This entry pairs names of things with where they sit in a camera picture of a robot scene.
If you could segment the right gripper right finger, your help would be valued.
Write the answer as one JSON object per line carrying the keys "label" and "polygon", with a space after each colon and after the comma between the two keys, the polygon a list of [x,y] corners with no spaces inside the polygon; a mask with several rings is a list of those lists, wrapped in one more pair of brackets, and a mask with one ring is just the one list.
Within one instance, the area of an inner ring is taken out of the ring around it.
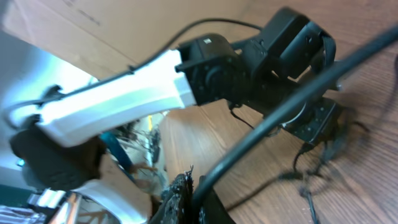
{"label": "right gripper right finger", "polygon": [[214,189],[199,199],[198,224],[235,224]]}

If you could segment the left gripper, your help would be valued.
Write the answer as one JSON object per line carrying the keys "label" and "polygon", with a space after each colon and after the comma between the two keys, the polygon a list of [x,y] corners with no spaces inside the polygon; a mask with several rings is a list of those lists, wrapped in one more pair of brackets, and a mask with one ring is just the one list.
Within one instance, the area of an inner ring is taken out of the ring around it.
{"label": "left gripper", "polygon": [[322,97],[305,103],[294,118],[280,126],[305,143],[316,146],[333,139],[343,110],[344,107],[336,101]]}

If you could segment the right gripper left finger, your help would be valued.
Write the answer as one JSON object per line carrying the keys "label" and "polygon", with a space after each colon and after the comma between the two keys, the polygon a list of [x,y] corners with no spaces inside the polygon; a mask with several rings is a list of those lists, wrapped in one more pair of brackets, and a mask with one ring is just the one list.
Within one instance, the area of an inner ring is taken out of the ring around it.
{"label": "right gripper left finger", "polygon": [[166,190],[165,197],[149,224],[193,223],[193,166],[176,176]]}

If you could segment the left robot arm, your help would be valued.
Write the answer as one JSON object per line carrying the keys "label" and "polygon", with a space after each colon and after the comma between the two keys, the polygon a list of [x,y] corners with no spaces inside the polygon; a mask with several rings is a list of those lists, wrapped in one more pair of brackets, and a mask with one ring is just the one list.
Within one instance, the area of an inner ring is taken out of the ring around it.
{"label": "left robot arm", "polygon": [[142,64],[70,93],[49,89],[10,138],[13,153],[47,188],[73,190],[121,223],[231,223],[214,191],[193,195],[190,173],[176,177],[157,210],[113,161],[100,134],[136,119],[225,99],[268,115],[298,89],[306,69],[333,65],[335,40],[307,16],[280,9],[250,39],[205,34],[164,46]]}

